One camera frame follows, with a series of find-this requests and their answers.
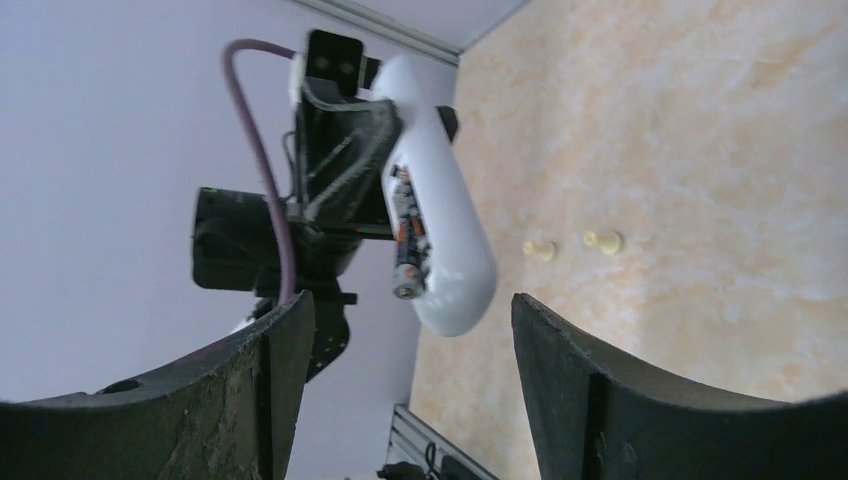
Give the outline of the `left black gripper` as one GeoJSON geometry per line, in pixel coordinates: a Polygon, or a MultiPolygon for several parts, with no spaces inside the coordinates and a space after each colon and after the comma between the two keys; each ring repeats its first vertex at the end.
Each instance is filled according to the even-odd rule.
{"type": "MultiPolygon", "coordinates": [[[[457,114],[434,106],[452,144],[457,114]]],[[[292,217],[321,233],[394,240],[381,174],[402,128],[391,101],[343,98],[335,86],[307,78],[296,117],[292,217]]]]}

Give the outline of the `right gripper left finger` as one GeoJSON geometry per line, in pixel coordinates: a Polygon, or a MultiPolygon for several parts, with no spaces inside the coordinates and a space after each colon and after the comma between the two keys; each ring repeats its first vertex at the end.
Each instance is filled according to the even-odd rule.
{"type": "Polygon", "coordinates": [[[310,293],[94,393],[5,403],[5,479],[282,479],[315,329],[310,293]]]}

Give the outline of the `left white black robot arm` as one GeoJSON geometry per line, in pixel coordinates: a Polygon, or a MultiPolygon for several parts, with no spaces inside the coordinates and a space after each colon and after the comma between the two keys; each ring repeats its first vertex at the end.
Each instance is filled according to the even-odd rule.
{"type": "Polygon", "coordinates": [[[308,78],[295,128],[283,138],[291,193],[270,207],[258,194],[203,188],[192,238],[192,276],[206,289],[249,291],[254,317],[284,299],[282,286],[317,299],[313,378],[345,350],[345,309],[357,301],[339,277],[367,239],[394,243],[391,290],[420,321],[455,329],[442,273],[452,255],[450,210],[435,203],[439,168],[450,157],[458,121],[433,106],[411,80],[383,79],[370,99],[308,78]]]}

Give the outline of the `AAA battery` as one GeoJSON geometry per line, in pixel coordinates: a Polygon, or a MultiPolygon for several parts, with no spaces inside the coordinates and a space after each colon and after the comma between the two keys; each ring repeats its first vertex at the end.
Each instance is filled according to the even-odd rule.
{"type": "Polygon", "coordinates": [[[396,179],[396,185],[393,190],[393,202],[399,229],[403,230],[403,233],[400,233],[400,237],[425,238],[426,232],[421,218],[421,211],[408,169],[405,166],[394,165],[390,171],[390,176],[396,179]]]}
{"type": "Polygon", "coordinates": [[[425,290],[425,263],[429,241],[418,220],[402,220],[397,231],[393,293],[402,300],[419,297],[425,290]]]}

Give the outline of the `white remote control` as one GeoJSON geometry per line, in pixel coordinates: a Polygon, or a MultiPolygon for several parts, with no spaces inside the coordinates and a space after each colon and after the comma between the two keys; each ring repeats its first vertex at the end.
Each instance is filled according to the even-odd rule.
{"type": "Polygon", "coordinates": [[[466,334],[494,297],[497,266],[447,129],[407,57],[384,63],[372,92],[375,99],[393,103],[403,124],[381,174],[395,239],[399,228],[393,202],[396,179],[390,171],[400,165],[409,171],[429,241],[425,290],[410,302],[433,333],[466,334]]]}

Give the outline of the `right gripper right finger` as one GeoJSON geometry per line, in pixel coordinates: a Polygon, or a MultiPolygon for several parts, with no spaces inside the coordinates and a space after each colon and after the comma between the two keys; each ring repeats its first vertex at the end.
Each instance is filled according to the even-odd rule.
{"type": "Polygon", "coordinates": [[[785,403],[651,365],[527,294],[514,349],[545,479],[843,479],[847,396],[785,403]]]}

